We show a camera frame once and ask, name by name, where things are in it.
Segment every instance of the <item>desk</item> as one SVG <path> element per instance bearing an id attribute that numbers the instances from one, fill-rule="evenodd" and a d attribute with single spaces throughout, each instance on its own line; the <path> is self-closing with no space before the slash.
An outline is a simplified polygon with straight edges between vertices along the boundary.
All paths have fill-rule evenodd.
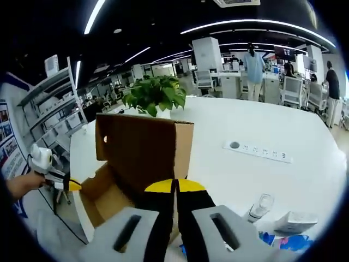
<path id="1" fill-rule="evenodd" d="M 326 227 L 346 186 L 346 159 L 317 115 L 258 102 L 187 97 L 185 110 L 174 109 L 171 118 L 195 123 L 188 179 L 204 185 L 216 205 L 244 216 L 262 193 L 268 193 L 275 197 L 274 205 L 255 223 L 258 230 L 271 230 L 288 211 L 318 215 L 318 224 L 305 232 L 311 238 Z M 293 163 L 223 149 L 226 140 L 287 152 Z M 103 164 L 96 160 L 92 122 L 86 134 L 80 129 L 71 137 L 70 173 L 82 182 Z M 90 241 L 94 229 L 79 193 L 73 196 Z"/>
<path id="2" fill-rule="evenodd" d="M 221 91 L 223 98 L 239 98 L 241 97 L 243 85 L 247 86 L 247 72 L 245 71 L 218 72 L 211 73 L 210 75 L 212 78 L 218 78 L 221 80 Z M 271 72 L 263 73 L 262 91 L 266 96 L 267 103 L 278 104 L 280 97 L 279 74 L 274 74 Z"/>

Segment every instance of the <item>green leaves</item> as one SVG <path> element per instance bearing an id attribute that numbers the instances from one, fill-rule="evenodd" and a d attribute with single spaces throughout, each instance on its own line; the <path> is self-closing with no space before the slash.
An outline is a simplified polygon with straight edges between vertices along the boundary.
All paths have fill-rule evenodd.
<path id="1" fill-rule="evenodd" d="M 154 103 L 151 103 L 148 105 L 147 112 L 153 117 L 157 116 L 158 111 L 157 111 Z"/>
<path id="2" fill-rule="evenodd" d="M 172 101 L 176 95 L 175 90 L 170 87 L 163 88 L 163 91 L 170 101 Z"/>
<path id="3" fill-rule="evenodd" d="M 182 96 L 175 96 L 174 99 L 175 102 L 180 105 L 183 109 L 184 109 L 184 106 L 185 106 L 185 97 L 182 97 Z"/>
<path id="4" fill-rule="evenodd" d="M 179 88 L 177 78 L 173 76 L 158 76 L 137 80 L 130 94 L 123 97 L 122 102 L 128 107 L 138 109 L 139 112 L 148 112 L 151 116 L 157 115 L 156 106 L 161 111 L 172 110 L 173 105 L 178 108 L 185 106 L 186 91 Z"/>

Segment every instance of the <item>computer monitor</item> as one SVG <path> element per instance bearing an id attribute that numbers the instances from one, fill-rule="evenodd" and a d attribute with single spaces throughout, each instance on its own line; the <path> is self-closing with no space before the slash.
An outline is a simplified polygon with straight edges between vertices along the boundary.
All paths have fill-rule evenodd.
<path id="1" fill-rule="evenodd" d="M 275 50 L 275 56 L 277 59 L 288 60 L 291 62 L 296 61 L 296 56 L 294 54 L 294 50 L 283 48 L 283 47 L 278 47 L 278 46 L 275 46 L 274 50 Z"/>
<path id="2" fill-rule="evenodd" d="M 317 72 L 317 64 L 315 59 L 312 59 L 309 56 L 303 55 L 303 63 L 304 63 L 305 69 L 308 69 L 313 72 Z"/>

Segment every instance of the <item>electrical outlet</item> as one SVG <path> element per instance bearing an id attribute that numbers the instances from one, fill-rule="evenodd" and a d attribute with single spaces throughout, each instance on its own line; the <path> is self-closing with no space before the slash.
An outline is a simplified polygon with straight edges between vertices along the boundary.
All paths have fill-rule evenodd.
<path id="1" fill-rule="evenodd" d="M 229 149 L 232 151 L 250 154 L 256 157 L 267 158 L 274 161 L 280 161 L 285 163 L 291 163 L 292 158 L 288 156 L 285 152 L 278 152 L 276 150 L 269 150 L 267 148 L 258 148 L 257 146 L 251 146 L 245 143 L 237 141 L 227 141 L 223 148 Z"/>

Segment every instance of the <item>cardboard box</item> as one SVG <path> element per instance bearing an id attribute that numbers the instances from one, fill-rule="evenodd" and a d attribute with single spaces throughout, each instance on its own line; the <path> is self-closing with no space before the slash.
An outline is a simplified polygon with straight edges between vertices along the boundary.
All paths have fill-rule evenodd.
<path id="1" fill-rule="evenodd" d="M 97 160 L 107 163 L 80 191 L 92 225 L 98 227 L 124 207 L 135 206 L 152 183 L 186 178 L 193 129 L 187 122 L 97 114 Z"/>

